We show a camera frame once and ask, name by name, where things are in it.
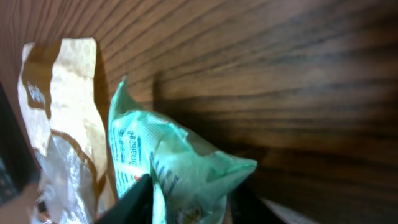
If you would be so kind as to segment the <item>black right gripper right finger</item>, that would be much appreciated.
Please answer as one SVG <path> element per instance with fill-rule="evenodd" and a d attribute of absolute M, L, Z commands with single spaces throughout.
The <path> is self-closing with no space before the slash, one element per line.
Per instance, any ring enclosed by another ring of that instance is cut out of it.
<path fill-rule="evenodd" d="M 232 224 L 285 224 L 246 184 L 239 185 L 230 196 Z"/>

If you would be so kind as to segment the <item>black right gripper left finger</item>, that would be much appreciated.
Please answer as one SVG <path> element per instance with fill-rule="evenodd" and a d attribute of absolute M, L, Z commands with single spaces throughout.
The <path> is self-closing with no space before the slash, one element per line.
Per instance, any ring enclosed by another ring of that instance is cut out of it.
<path fill-rule="evenodd" d="M 153 193 L 152 178 L 144 174 L 95 224 L 151 224 Z"/>

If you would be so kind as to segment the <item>teal snack packet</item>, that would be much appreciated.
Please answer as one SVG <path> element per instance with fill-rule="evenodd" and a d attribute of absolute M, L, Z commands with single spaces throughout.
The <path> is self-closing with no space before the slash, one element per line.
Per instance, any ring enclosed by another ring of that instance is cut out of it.
<path fill-rule="evenodd" d="M 108 117 L 118 197 L 148 174 L 153 223 L 222 223 L 228 194 L 257 162 L 227 154 L 171 118 L 145 110 L 126 82 L 118 85 Z"/>

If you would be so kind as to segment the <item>brown snack pouch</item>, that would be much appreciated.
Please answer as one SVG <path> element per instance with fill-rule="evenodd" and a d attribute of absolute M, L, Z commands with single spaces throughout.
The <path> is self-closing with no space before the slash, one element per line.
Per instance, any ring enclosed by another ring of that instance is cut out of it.
<path fill-rule="evenodd" d="M 40 164 L 38 201 L 51 223 L 93 223 L 114 204 L 106 133 L 95 105 L 94 39 L 25 44 L 17 84 L 30 145 Z"/>

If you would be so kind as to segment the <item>teal tissue pack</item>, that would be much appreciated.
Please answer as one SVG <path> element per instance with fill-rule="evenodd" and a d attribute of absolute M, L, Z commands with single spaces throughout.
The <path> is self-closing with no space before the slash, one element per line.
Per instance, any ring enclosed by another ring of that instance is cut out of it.
<path fill-rule="evenodd" d="M 271 200 L 261 200 L 268 209 L 270 209 L 277 217 L 289 224 L 319 224 L 315 220 L 305 216 L 304 214 L 285 207 Z"/>

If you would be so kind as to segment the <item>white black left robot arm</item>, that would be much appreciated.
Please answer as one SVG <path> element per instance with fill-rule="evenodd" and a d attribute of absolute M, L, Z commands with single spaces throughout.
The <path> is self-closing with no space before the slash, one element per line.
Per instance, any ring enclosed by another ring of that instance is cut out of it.
<path fill-rule="evenodd" d="M 22 135 L 4 89 L 1 89 L 1 205 L 39 179 L 39 170 Z"/>

